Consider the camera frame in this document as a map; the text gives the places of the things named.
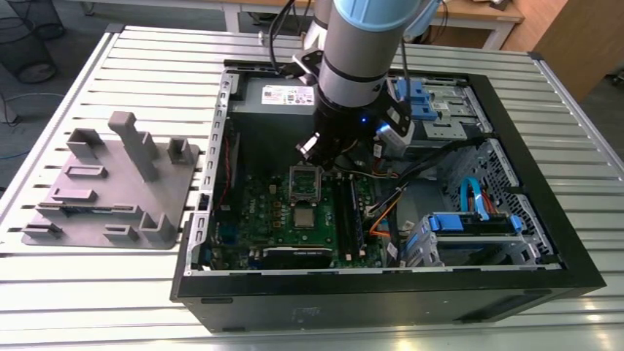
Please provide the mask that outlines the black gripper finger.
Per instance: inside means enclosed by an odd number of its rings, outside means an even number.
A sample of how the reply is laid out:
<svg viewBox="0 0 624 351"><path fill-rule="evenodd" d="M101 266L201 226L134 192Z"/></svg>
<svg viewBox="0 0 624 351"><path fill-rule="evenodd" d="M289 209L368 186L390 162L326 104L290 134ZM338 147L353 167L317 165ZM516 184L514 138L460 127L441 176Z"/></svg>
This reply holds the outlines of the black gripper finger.
<svg viewBox="0 0 624 351"><path fill-rule="evenodd" d="M334 149L332 136L313 133L310 137L296 145L304 162L318 166L322 170L330 170L334 163Z"/></svg>

